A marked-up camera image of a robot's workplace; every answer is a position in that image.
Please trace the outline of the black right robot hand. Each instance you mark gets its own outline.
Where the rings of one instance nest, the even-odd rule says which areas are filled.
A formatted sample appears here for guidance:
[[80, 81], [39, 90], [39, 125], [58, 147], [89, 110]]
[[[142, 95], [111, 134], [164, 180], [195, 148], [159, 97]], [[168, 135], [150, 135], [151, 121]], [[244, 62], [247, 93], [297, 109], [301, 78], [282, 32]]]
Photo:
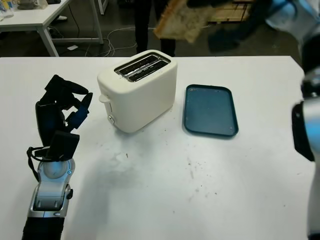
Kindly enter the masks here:
[[[212, 7], [214, 9], [222, 9], [226, 5], [235, 5], [246, 2], [246, 0], [188, 0], [189, 8], [204, 8]], [[245, 21], [263, 22], [268, 15], [269, 8], [272, 5], [272, 0], [249, 0], [250, 9], [247, 12]]]

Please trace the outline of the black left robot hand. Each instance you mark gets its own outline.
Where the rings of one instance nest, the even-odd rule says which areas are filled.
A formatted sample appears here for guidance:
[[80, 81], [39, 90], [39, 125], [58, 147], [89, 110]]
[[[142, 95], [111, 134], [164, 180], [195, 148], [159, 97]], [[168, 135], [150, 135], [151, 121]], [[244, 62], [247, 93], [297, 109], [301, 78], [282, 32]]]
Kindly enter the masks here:
[[93, 93], [85, 87], [55, 74], [46, 85], [43, 97], [35, 104], [37, 128], [44, 146], [57, 131], [78, 129], [89, 114]]

